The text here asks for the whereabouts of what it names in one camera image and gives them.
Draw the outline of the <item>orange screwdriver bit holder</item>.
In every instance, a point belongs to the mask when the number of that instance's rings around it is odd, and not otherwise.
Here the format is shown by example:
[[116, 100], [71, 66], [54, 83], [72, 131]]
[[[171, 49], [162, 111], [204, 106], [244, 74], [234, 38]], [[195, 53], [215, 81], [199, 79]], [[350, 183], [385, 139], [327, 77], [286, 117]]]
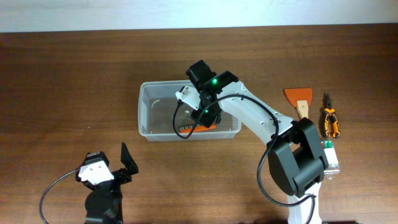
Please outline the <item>orange screwdriver bit holder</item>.
[[[194, 130], [194, 133], [196, 133], [196, 132], [204, 132], [204, 131], [209, 131], [209, 130], [212, 130], [212, 129], [215, 129], [216, 128], [216, 125], [215, 124], [212, 124], [209, 128], [207, 128], [206, 126], [202, 126], [202, 125], [197, 125], [196, 127], [195, 127], [195, 130]], [[185, 133], [190, 133], [191, 132], [191, 130], [193, 129], [193, 125], [189, 125], [189, 126], [182, 126], [182, 127], [180, 127], [180, 131], [179, 131], [179, 133], [181, 133], [181, 134], [185, 134]]]

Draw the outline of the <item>orange scraper wooden handle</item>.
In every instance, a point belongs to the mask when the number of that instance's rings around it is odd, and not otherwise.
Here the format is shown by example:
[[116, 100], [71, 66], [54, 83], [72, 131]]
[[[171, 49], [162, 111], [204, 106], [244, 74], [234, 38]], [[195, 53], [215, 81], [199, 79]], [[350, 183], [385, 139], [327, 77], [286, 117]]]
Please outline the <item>orange scraper wooden handle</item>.
[[285, 88], [287, 101], [297, 110], [300, 118], [308, 118], [309, 107], [313, 98], [311, 88]]

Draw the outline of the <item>orange black long-nose pliers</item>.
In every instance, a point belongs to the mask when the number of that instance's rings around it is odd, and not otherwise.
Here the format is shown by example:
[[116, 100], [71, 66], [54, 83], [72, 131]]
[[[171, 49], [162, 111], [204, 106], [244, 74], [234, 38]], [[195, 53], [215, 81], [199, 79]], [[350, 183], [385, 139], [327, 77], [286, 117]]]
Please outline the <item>orange black long-nose pliers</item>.
[[323, 95], [324, 109], [322, 111], [321, 131], [324, 137], [333, 137], [338, 139], [340, 137], [340, 125], [336, 117], [336, 110], [332, 107], [331, 98], [329, 94]]

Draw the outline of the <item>clear box coloured screwdrivers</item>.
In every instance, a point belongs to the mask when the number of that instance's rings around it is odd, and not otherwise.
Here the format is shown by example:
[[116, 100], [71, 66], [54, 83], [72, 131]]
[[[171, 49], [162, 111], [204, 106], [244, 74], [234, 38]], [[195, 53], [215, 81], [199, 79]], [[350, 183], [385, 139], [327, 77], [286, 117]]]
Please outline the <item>clear box coloured screwdrivers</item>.
[[327, 179], [331, 180], [335, 175], [340, 173], [340, 165], [333, 143], [330, 140], [322, 140], [321, 144], [329, 164], [328, 168], [324, 171], [324, 175]]

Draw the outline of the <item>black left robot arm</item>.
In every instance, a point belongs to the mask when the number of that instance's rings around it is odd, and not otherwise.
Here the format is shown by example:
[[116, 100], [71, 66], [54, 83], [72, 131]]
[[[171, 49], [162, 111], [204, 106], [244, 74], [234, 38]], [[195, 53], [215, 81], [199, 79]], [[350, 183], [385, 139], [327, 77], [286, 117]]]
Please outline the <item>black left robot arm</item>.
[[123, 168], [110, 171], [103, 151], [88, 153], [78, 168], [75, 179], [91, 192], [85, 200], [87, 224], [123, 224], [121, 186], [130, 183], [139, 168], [124, 142], [121, 143]]

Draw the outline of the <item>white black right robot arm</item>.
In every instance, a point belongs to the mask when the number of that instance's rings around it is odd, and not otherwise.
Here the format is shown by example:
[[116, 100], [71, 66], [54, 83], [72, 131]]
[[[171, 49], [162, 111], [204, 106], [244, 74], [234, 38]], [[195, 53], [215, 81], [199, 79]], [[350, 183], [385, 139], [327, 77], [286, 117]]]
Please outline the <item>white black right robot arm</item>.
[[[315, 124], [308, 118], [295, 121], [278, 113], [237, 76], [229, 71], [216, 74], [202, 60], [191, 65], [186, 75], [192, 86], [175, 95], [179, 103], [193, 108], [196, 124], [208, 128], [222, 112], [238, 118], [266, 145], [256, 174], [264, 196], [289, 209], [289, 223], [321, 223], [318, 194], [329, 163]], [[261, 178], [265, 163], [273, 181], [287, 195], [286, 203], [266, 192]]]

